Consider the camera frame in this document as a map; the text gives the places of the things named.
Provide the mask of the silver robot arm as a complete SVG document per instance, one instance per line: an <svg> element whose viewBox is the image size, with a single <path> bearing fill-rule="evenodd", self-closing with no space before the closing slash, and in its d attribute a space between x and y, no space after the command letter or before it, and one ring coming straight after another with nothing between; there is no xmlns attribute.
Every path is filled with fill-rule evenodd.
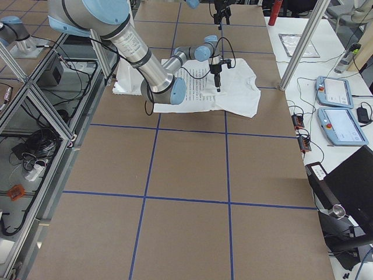
<svg viewBox="0 0 373 280"><path fill-rule="evenodd" d="M192 9L197 8L200 3L198 0L185 0L185 2ZM212 2L216 10L215 14L212 14L212 11L211 11L210 5ZM236 3L237 1L229 1L229 0L209 1L209 12L210 12L211 17L214 20L214 24L220 26L222 23L222 20L226 19L226 23L229 25L230 16L231 16L230 6Z"/></svg>
<svg viewBox="0 0 373 280"><path fill-rule="evenodd" d="M230 59L222 59L216 36L205 37L202 45L179 47L161 64L130 23L127 1L48 1L50 26L61 33L88 37L95 30L101 39L111 41L132 68L143 76L143 97L160 104L181 104L187 87L175 73L188 61L208 61L214 85L220 88L222 66L231 68Z"/></svg>

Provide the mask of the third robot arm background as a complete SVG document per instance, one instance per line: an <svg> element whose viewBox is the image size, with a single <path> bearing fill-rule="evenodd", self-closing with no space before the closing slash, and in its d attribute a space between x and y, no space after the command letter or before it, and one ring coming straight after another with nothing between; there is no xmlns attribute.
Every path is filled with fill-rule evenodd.
<svg viewBox="0 0 373 280"><path fill-rule="evenodd" d="M36 59L42 51L41 48L37 48L37 40L30 35L17 16L1 18L1 43L5 47L15 43L10 49L14 58Z"/></svg>

